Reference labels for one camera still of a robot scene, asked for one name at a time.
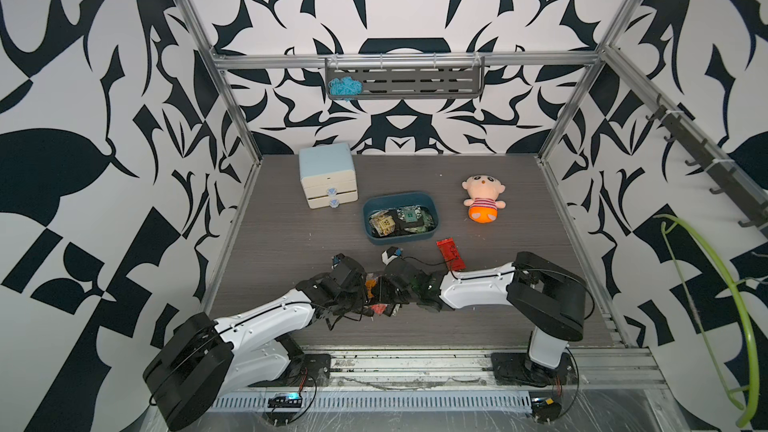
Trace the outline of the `green pattern tea bag pile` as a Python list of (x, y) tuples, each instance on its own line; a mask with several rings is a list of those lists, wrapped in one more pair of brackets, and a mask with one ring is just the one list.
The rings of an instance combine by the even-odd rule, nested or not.
[(367, 278), (365, 290), (365, 314), (371, 317), (391, 317), (400, 307), (400, 289), (386, 277)]

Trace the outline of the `red long tea sachet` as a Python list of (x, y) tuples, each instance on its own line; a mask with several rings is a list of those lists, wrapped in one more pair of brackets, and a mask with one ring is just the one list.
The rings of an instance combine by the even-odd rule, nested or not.
[(441, 253), (444, 264), (449, 271), (462, 272), (466, 269), (466, 264), (461, 257), (453, 238), (439, 240), (436, 242), (436, 245)]

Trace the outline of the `yellow label tea bag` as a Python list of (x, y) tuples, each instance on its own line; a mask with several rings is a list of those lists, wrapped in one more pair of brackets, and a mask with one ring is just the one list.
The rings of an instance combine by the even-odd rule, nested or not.
[(397, 230), (397, 223), (388, 210), (377, 211), (369, 217), (371, 234), (377, 238), (388, 237)]

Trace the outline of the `green label tea bag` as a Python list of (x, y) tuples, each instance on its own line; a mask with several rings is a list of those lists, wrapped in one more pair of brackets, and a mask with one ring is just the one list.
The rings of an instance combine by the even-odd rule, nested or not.
[(399, 230), (405, 234), (425, 234), (436, 228), (436, 221), (427, 207), (406, 206), (396, 209)]

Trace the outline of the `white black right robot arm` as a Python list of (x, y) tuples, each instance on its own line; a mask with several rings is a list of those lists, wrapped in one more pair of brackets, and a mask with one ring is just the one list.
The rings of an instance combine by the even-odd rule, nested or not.
[(366, 292), (367, 304), (387, 313), (414, 303), (434, 312), (477, 306), (509, 306), (533, 324), (527, 361), (554, 371), (573, 342), (584, 335), (586, 302), (591, 293), (584, 279), (532, 252), (512, 262), (476, 271), (424, 271), (395, 256)]

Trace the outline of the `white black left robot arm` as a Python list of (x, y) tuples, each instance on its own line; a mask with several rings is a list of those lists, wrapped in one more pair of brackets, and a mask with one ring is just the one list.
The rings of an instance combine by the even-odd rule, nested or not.
[(179, 327), (143, 372), (150, 403), (171, 431), (191, 425), (222, 393), (278, 379), (302, 353), (290, 333), (360, 310), (366, 272), (339, 254), (332, 268), (250, 311), (212, 319), (199, 312)]

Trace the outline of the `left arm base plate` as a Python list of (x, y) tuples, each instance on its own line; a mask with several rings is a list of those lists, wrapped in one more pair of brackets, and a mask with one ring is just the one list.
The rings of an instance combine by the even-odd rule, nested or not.
[(329, 381), (330, 370), (330, 354), (306, 354), (294, 358), (277, 379), (256, 382), (252, 387), (298, 387), (305, 376), (313, 378), (318, 386), (325, 386)]

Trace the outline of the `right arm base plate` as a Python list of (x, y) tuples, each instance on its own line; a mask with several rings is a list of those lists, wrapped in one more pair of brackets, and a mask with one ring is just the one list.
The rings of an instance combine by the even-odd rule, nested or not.
[(494, 352), (490, 356), (491, 370), (498, 385), (518, 385), (544, 388), (577, 382), (576, 365), (566, 350), (555, 369), (533, 363), (524, 352)]

